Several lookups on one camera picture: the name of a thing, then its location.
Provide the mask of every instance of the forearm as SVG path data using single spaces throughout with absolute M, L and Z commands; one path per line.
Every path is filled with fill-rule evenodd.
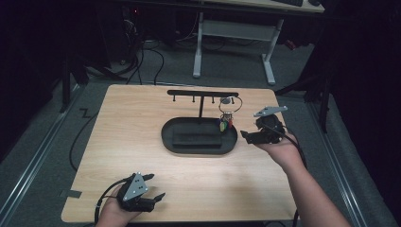
M 100 218 L 96 227 L 125 227 L 128 223 L 124 220 L 118 220 L 118 218 Z
M 291 168 L 286 173 L 304 226 L 350 226 L 304 167 Z

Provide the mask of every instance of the wire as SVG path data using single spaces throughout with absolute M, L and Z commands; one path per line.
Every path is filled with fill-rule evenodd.
M 157 42 L 157 44 L 154 45 L 153 47 L 147 47 L 146 49 L 156 49 L 157 47 L 160 46 L 160 41 L 159 40 L 148 40 L 148 41 L 145 41 L 145 43 L 148 43 L 148 44 L 154 43 L 154 42 Z
M 216 51 L 216 50 L 220 50 L 221 48 L 223 48 L 223 47 L 226 45 L 226 39 L 221 40 L 221 39 L 215 38 L 215 39 L 209 39 L 209 40 L 220 41 L 222 44 L 221 44 L 221 46 L 219 46 L 219 47 L 217 47 L 217 48 L 208 48 L 208 47 L 206 47 L 206 46 L 203 44 L 202 47 L 203 47 L 205 50 Z
M 297 209 L 297 210 L 295 210 L 294 218 L 292 219 L 292 227 L 297 226 L 298 217 L 299 217 L 299 214 L 298 214 L 298 209 Z
M 139 65 L 136 67 L 135 71 L 133 71 L 133 73 L 132 73 L 132 74 L 130 75 L 130 77 L 127 79 L 126 84 L 129 84 L 129 83 L 130 83 L 130 81 L 131 81 L 133 75 L 135 75 L 135 73 L 139 70 L 139 68 L 142 66 L 142 63 L 144 62 L 144 47 L 143 47 L 143 46 L 141 46 L 141 54 L 142 54 L 142 56 L 141 56 L 141 62 L 139 62 Z M 142 85 L 141 76 L 139 76 L 139 82 L 140 82 L 140 84 Z
M 77 136 L 75 137 L 75 139 L 74 139 L 74 142 L 73 142 L 73 144 L 71 145 L 71 148 L 70 148 L 70 152 L 69 152 L 69 159 L 70 159 L 70 165 L 71 165 L 71 167 L 77 172 L 78 171 L 78 169 L 74 166 L 74 163 L 73 163 L 73 149 L 74 149 L 74 145 L 76 144 L 76 142 L 78 141 L 78 138 L 80 137 L 80 134 L 83 132 L 83 130 L 86 128 L 86 126 L 89 124 L 89 122 L 91 122 L 97 115 L 99 114 L 99 112 L 97 112 L 97 113 L 95 113 L 93 116 L 91 116 L 91 118 L 82 126 L 82 128 L 80 128 L 80 130 L 79 130 L 79 132 L 78 132 L 78 134 L 77 134 Z
M 191 29 L 191 31 L 188 33 L 188 35 L 185 36 L 184 38 L 180 39 L 180 40 L 176 40 L 176 42 L 185 41 L 185 40 L 188 40 L 188 39 L 192 39 L 192 38 L 194 38 L 194 37 L 197 37 L 196 35 L 192 35 L 192 34 L 194 33 L 195 27 L 197 26 L 197 21 L 198 21 L 198 19 L 199 19 L 199 16 L 200 16 L 200 14 L 197 13 L 197 17 L 195 18 L 194 25 L 192 26 L 192 29 Z
M 295 136 L 295 139 L 298 141 L 298 142 L 295 142 L 293 139 L 291 139 L 291 138 L 290 138 L 289 136 L 287 136 L 286 134 L 281 133 L 281 132 L 279 132 L 279 131 L 277 131 L 277 130 L 271 128 L 271 127 L 269 127 L 268 125 L 264 124 L 263 122 L 261 122 L 261 123 L 262 123 L 263 127 L 266 127 L 266 128 L 268 128 L 269 130 L 274 131 L 274 132 L 276 132 L 277 134 L 279 134 L 279 135 L 281 135 L 281 136 L 283 136 L 283 137 L 286 137 L 287 140 L 289 140 L 289 142 L 291 142 L 291 144 L 292 144 L 293 146 L 295 146 L 295 148 L 298 149 L 298 152 L 299 152 L 299 154 L 300 154 L 300 156 L 301 156 L 301 160 L 302 160 L 302 162 L 303 162 L 303 164 L 304 164 L 304 167 L 307 169 L 306 158 L 305 158 L 305 155 L 304 155 L 303 150 L 301 149 L 301 146 L 299 145 L 299 140 L 297 139 L 297 136 L 296 136 L 294 133 L 292 133 L 292 135 L 294 135 L 294 136 Z
M 229 40 L 227 40 L 227 43 L 229 43 L 229 44 L 241 45 L 241 46 L 249 46 L 249 45 L 260 44 L 260 43 L 262 43 L 262 42 L 261 42 L 261 41 L 257 41 L 257 40 L 252 40 L 252 41 L 250 41 L 250 42 L 248 42 L 248 43 L 246 43 L 246 44 L 242 44 L 242 43 L 239 43 L 239 42 L 231 41 L 231 40 L 229 39 Z
M 183 46 L 183 47 L 192 47 L 192 46 L 197 45 L 196 41 L 190 41 L 191 39 L 194 39 L 194 38 L 196 38 L 196 36 L 190 37 L 190 38 L 188 38 L 186 40 L 180 40 L 179 42 L 176 42 L 176 44 L 179 45 L 179 46 Z
M 97 222 L 99 221 L 100 206 L 101 206 L 101 203 L 103 202 L 103 199 L 106 198 L 106 194 L 107 194 L 112 188 L 114 188 L 115 186 L 117 186 L 117 185 L 119 185 L 119 184 L 121 184 L 121 183 L 125 183 L 125 182 L 127 182 L 129 179 L 130 179 L 130 178 L 125 178 L 125 179 L 120 180 L 120 181 L 118 181 L 118 182 L 116 182 L 116 183 L 113 183 L 112 185 L 110 185 L 110 186 L 106 189 L 106 191 L 103 192 L 103 194 L 101 195 L 101 197 L 99 198 L 99 200 L 97 201 L 97 204 L 96 204 L 96 209 L 95 209 L 95 225 L 96 225 Z
M 93 224 L 93 223 L 89 223 L 89 224 L 86 224 L 86 225 L 84 225 L 84 226 L 82 226 L 82 227 L 94 227 L 95 225 Z
M 153 85 L 156 85 L 157 84 L 156 83 L 156 79 L 159 76 L 160 71 L 162 71 L 163 66 L 165 65 L 165 57 L 163 57 L 163 55 L 157 50 L 154 50 L 154 49 L 145 49 L 145 50 L 152 51 L 152 52 L 160 55 L 160 57 L 162 58 L 162 65 L 160 66 L 159 71 L 157 71 L 157 73 L 156 73 L 156 75 L 154 76 L 154 79 L 153 79 Z

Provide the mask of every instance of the wooden table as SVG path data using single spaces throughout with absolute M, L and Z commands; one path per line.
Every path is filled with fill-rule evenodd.
M 242 108 L 234 114 L 238 140 L 225 155 L 177 155 L 167 150 L 161 130 L 178 116 L 198 116 L 200 99 L 166 91 L 238 92 Z M 219 100 L 204 100 L 203 116 L 220 117 Z M 254 132 L 253 114 L 265 106 L 277 106 L 268 89 L 110 86 L 84 152 L 72 190 L 61 214 L 66 222 L 90 222 L 100 195 L 112 183 L 132 173 L 154 173 L 147 181 L 153 198 L 166 192 L 151 213 L 135 221 L 241 221 L 292 219 L 295 203 L 288 180 L 279 165 L 263 150 L 248 145 L 240 130 Z

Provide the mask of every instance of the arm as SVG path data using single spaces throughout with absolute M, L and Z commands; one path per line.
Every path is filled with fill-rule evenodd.
M 292 196 L 304 226 L 350 226 L 336 205 L 304 167 L 298 149 L 284 138 L 278 144 L 260 144 L 286 172 Z
M 128 212 L 121 209 L 115 198 L 120 188 L 121 185 L 113 191 L 112 195 L 104 203 L 96 227 L 125 227 L 130 220 L 141 214 L 141 212 Z

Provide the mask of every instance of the black cable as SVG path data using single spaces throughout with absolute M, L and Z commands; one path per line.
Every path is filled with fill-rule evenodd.
M 118 71 L 118 72 L 113 72 L 113 73 L 118 75 L 118 76 L 121 76 L 123 74 L 126 74 L 126 73 L 130 72 L 133 68 L 136 67 L 137 64 L 138 64 L 138 60 L 137 60 L 136 57 L 134 57 L 132 62 L 130 63 L 130 65 L 127 68 L 122 69 L 121 71 Z M 96 72 L 93 72 L 89 68 L 86 68 L 86 72 L 88 74 L 92 75 L 92 76 L 95 76 L 95 77 L 105 77 L 106 76 L 105 74 L 101 74 L 101 73 L 98 74 Z
M 133 73 L 132 73 L 132 74 L 130 75 L 130 77 L 127 79 L 126 84 L 129 84 L 129 83 L 130 83 L 130 81 L 131 81 L 133 75 L 135 75 L 135 73 L 139 70 L 139 68 L 142 66 L 142 63 L 144 62 L 144 47 L 143 47 L 143 46 L 141 46 L 141 54 L 142 54 L 141 62 L 139 62 L 139 65 L 136 67 L 135 71 L 133 71 Z M 140 84 L 142 85 L 141 76 L 139 76 L 139 82 L 140 82 Z
M 160 41 L 159 40 L 155 40 L 155 41 L 145 41 L 145 43 L 153 43 L 153 42 L 157 42 L 157 44 L 153 47 L 147 47 L 147 49 L 156 49 L 157 47 L 160 46 Z
M 101 195 L 101 197 L 99 198 L 99 200 L 97 201 L 97 204 L 96 204 L 96 209 L 95 209 L 95 225 L 96 225 L 97 222 L 99 221 L 100 206 L 101 206 L 101 203 L 103 202 L 103 199 L 106 198 L 106 194 L 107 194 L 112 188 L 114 188 L 115 186 L 117 186 L 117 185 L 119 185 L 119 184 L 121 184 L 121 183 L 125 183 L 125 182 L 127 182 L 129 179 L 130 179 L 130 178 L 125 178 L 125 179 L 120 180 L 120 181 L 118 181 L 118 182 L 116 182 L 116 183 L 113 183 L 112 185 L 110 185 L 110 186 L 106 189 L 106 191 L 103 192 L 103 194 Z
M 228 44 L 241 45 L 241 46 L 249 46 L 249 45 L 260 44 L 262 42 L 261 41 L 257 41 L 257 40 L 252 40 L 252 41 L 249 41 L 247 44 L 242 44 L 242 43 L 234 42 L 234 41 L 231 41 L 231 40 L 227 40 L 227 43 Z
M 301 160 L 302 160 L 302 162 L 304 164 L 304 167 L 307 169 L 306 158 L 305 158 L 304 151 L 301 149 L 300 140 L 298 139 L 297 135 L 294 132 L 292 132 L 292 130 L 289 127 L 287 127 L 287 126 L 284 126 L 284 127 L 288 130 L 289 133 L 291 133 L 295 137 L 295 140 L 297 142 L 293 141 L 291 138 L 289 138 L 287 135 L 284 134 L 284 136 L 289 141 L 291 141 L 291 143 L 298 149 L 298 152 L 300 153 Z
M 307 169 L 307 164 L 306 164 L 306 158 L 305 158 L 305 155 L 304 155 L 304 151 L 301 149 L 301 146 L 299 145 L 299 140 L 297 139 L 297 136 L 296 136 L 294 133 L 292 133 L 292 135 L 295 136 L 295 139 L 297 140 L 297 142 L 295 142 L 293 139 L 291 139 L 291 138 L 290 138 L 289 136 L 287 136 L 286 134 L 281 133 L 281 132 L 279 132 L 279 131 L 277 131 L 277 130 L 271 128 L 271 127 L 269 127 L 268 125 L 264 124 L 263 122 L 261 122 L 261 124 L 263 125 L 264 128 L 268 128 L 269 130 L 274 131 L 274 132 L 276 132 L 277 134 L 279 134 L 279 135 L 281 135 L 281 136 L 283 136 L 283 137 L 286 137 L 287 140 L 289 140 L 289 142 L 291 142 L 291 144 L 292 144 L 293 146 L 295 146 L 295 148 L 298 149 L 298 152 L 299 152 L 299 154 L 300 154 L 300 156 L 301 156 L 301 160 L 302 160 L 302 162 L 303 162 L 303 164 L 304 164 L 304 167 Z
M 138 68 L 138 78 L 139 78 L 139 84 L 142 85 L 142 77 L 141 77 L 141 70 Z
M 82 227 L 95 227 L 95 225 L 93 223 L 89 223 L 89 224 L 86 224 L 86 225 L 84 225 Z
M 94 61 L 89 61 L 87 59 L 85 59 L 83 56 L 81 55 L 76 55 L 76 58 L 80 61 L 82 61 L 84 63 L 84 65 L 90 65 L 91 67 L 95 68 L 97 71 L 99 71 L 100 73 L 104 74 L 105 76 L 111 78 L 111 79 L 115 79 L 115 80 L 125 80 L 125 78 L 122 78 L 120 76 L 118 76 L 117 74 L 113 73 L 112 71 L 110 71 L 107 68 L 104 68 L 101 64 L 96 63 Z
M 194 39 L 194 38 L 197 38 L 197 36 L 189 37 L 189 38 L 187 38 L 187 39 L 185 39 L 185 40 L 176 41 L 176 44 L 177 44 L 177 45 L 180 45 L 180 46 L 183 46 L 183 47 L 192 47 L 192 46 L 197 45 L 197 42 L 196 42 L 196 41 L 195 41 L 195 42 L 191 42 L 191 40 Z
M 99 114 L 99 112 L 97 112 L 97 113 L 95 113 L 93 116 L 91 116 L 91 118 L 82 126 L 82 128 L 80 128 L 80 130 L 79 130 L 79 132 L 78 132 L 78 134 L 77 134 L 77 136 L 75 137 L 75 139 L 74 139 L 74 142 L 73 142 L 73 144 L 71 145 L 71 148 L 70 148 L 70 152 L 69 152 L 69 159 L 70 159 L 70 165 L 71 165 L 71 167 L 77 172 L 78 171 L 78 169 L 74 166 L 74 163 L 73 163 L 73 149 L 74 149 L 74 145 L 76 144 L 76 142 L 78 141 L 78 138 L 80 137 L 80 134 L 83 132 L 83 130 L 86 128 L 86 126 L 89 124 L 89 122 L 91 122 L 97 115 Z
M 157 50 L 153 50 L 153 49 L 145 49 L 145 50 L 152 51 L 152 52 L 160 55 L 160 57 L 162 58 L 162 65 L 160 66 L 159 71 L 157 71 L 157 73 L 156 73 L 156 75 L 154 76 L 154 79 L 153 79 L 153 85 L 156 85 L 156 79 L 159 76 L 160 71 L 162 71 L 163 66 L 165 65 L 165 57 L 163 57 L 163 55 Z

